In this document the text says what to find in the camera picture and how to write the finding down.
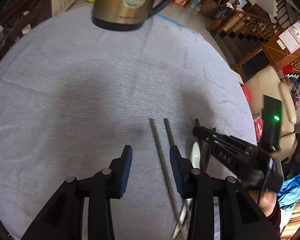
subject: person's arm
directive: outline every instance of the person's arm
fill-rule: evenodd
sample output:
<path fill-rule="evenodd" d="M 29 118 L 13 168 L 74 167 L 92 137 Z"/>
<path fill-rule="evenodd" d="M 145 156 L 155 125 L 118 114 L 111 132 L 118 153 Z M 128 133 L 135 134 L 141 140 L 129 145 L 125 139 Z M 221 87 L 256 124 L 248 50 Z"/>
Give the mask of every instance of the person's arm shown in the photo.
<path fill-rule="evenodd" d="M 260 191 L 250 190 L 248 193 L 257 203 Z M 277 194 L 273 191 L 263 192 L 261 194 L 259 207 L 274 226 L 278 235 L 280 235 L 281 212 L 279 203 L 277 202 Z"/>
<path fill-rule="evenodd" d="M 248 193 L 253 198 L 253 200 L 257 203 L 258 197 L 260 195 L 260 191 L 250 190 L 248 191 Z M 269 217 L 272 214 L 276 202 L 277 202 L 277 195 L 275 192 L 273 191 L 262 192 L 259 207 L 266 217 Z"/>

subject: wooden staircase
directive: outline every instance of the wooden staircase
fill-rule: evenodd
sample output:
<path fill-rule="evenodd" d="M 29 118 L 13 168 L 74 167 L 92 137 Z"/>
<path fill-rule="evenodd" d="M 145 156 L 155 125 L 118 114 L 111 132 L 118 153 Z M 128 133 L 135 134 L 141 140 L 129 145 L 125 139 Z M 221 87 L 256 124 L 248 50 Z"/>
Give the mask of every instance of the wooden staircase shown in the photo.
<path fill-rule="evenodd" d="M 234 11 L 219 25 L 212 23 L 207 30 L 225 55 L 230 66 L 234 66 L 262 44 L 267 43 L 274 35 L 284 29 L 259 16 Z"/>
<path fill-rule="evenodd" d="M 286 29 L 290 24 L 290 18 L 287 9 L 286 0 L 276 0 L 277 1 L 277 16 L 274 19 L 277 21 L 277 25 Z"/>

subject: carved wooden chair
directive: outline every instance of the carved wooden chair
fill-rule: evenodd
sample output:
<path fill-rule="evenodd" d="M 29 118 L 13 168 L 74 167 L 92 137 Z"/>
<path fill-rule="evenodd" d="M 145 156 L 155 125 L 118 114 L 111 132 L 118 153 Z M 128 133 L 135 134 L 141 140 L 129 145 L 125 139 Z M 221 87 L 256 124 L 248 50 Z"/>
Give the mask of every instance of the carved wooden chair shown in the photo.
<path fill-rule="evenodd" d="M 10 0 L 0 12 L 0 60 L 25 29 L 51 16 L 51 0 Z"/>

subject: floor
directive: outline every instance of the floor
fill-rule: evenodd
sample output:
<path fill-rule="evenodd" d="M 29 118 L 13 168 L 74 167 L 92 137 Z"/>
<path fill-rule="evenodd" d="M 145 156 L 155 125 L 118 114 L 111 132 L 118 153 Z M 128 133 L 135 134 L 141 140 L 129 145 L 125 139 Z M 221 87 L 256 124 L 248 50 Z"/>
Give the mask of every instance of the floor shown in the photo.
<path fill-rule="evenodd" d="M 86 6 L 89 3 L 86 0 L 77 0 L 70 8 L 79 8 L 82 6 Z M 206 27 L 211 23 L 211 19 L 205 17 L 199 12 L 191 9 L 190 7 L 184 8 L 183 6 L 177 5 L 175 3 L 170 3 L 165 9 L 163 9 L 161 14 L 169 17 L 176 22 L 179 22 L 186 26 L 187 28 L 198 32 L 202 35 L 202 37 L 211 44 L 212 47 L 221 55 L 221 57 L 227 62 L 226 57 L 223 55 L 221 49 L 218 44 L 215 42 L 210 33 L 206 30 Z"/>

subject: gold kettle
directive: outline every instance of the gold kettle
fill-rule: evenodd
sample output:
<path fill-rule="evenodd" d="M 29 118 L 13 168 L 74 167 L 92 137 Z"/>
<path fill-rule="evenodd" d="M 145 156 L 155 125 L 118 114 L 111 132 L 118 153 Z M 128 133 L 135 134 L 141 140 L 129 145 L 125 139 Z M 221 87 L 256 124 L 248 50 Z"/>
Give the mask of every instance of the gold kettle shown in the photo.
<path fill-rule="evenodd" d="M 148 17 L 166 7 L 172 0 L 162 0 L 152 8 L 154 0 L 96 0 L 92 22 L 103 29 L 130 31 L 140 28 Z"/>

